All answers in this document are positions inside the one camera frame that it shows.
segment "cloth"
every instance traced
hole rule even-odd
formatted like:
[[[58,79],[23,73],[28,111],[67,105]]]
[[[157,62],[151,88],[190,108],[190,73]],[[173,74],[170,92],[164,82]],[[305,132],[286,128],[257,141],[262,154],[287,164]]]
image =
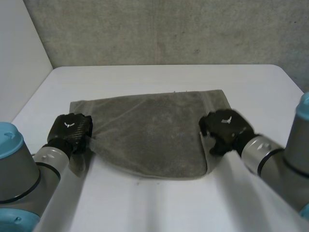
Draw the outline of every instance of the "cloth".
[[[220,161],[204,151],[198,121],[225,108],[224,93],[212,90],[76,101],[70,113],[92,116],[89,148],[106,163],[145,177],[194,179]]]

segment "concrete wall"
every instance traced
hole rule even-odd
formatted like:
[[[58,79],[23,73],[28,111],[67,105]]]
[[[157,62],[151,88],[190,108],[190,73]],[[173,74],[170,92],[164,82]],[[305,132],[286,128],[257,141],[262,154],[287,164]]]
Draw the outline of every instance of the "concrete wall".
[[[52,71],[22,0],[0,0],[0,121],[12,122]]]
[[[309,90],[309,0],[24,0],[54,68],[276,64]]]

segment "light blue joint cap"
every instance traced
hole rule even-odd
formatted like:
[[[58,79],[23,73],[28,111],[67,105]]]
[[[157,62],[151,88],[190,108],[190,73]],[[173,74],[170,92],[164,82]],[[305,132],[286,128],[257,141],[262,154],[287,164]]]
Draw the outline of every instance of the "light blue joint cap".
[[[296,114],[302,119],[309,121],[309,92],[301,97],[300,103],[296,107]]]
[[[0,122],[0,159],[14,154],[23,145],[24,138],[16,126]]]
[[[303,218],[309,220],[309,204],[307,204],[307,205],[299,212],[299,214],[300,214]]]
[[[39,223],[40,217],[21,209],[0,209],[0,232],[31,232]]]

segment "white logo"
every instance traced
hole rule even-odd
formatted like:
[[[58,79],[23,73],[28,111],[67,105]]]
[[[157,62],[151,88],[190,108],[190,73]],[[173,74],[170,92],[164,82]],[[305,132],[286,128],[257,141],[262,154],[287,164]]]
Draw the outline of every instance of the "white logo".
[[[228,119],[228,120],[224,120],[224,119],[222,119],[222,123],[228,123],[228,124],[230,124],[231,123],[231,121],[232,121],[232,116]]]
[[[67,123],[64,123],[64,125],[66,125],[66,127],[69,128],[69,127],[75,125],[75,123],[73,123],[73,124],[71,124],[71,125],[70,125],[70,124],[67,124]]]

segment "white table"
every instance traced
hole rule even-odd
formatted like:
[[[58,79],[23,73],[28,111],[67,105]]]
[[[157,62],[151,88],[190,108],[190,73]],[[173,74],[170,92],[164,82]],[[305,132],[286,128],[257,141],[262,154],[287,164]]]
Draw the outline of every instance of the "white table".
[[[222,89],[232,108],[285,145],[302,91],[273,65],[62,67],[53,70],[13,123],[32,153],[71,101]],[[67,171],[36,231],[275,232],[309,224],[251,175],[236,153],[208,176],[164,181],[124,174],[94,157],[86,177]]]

